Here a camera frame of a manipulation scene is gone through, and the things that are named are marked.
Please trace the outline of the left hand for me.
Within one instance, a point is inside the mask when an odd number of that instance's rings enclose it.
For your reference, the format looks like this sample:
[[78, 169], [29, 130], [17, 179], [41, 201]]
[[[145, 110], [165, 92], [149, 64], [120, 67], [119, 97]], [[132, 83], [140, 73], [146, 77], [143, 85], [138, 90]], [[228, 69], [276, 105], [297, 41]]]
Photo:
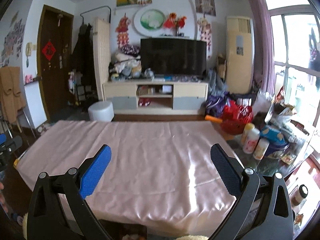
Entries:
[[3, 195], [3, 191], [4, 190], [4, 185], [2, 182], [0, 182], [0, 203], [1, 203], [1, 206], [4, 210], [5, 213], [8, 213], [8, 207], [6, 205], [6, 202], [5, 202], [5, 198], [4, 198], [4, 195]]

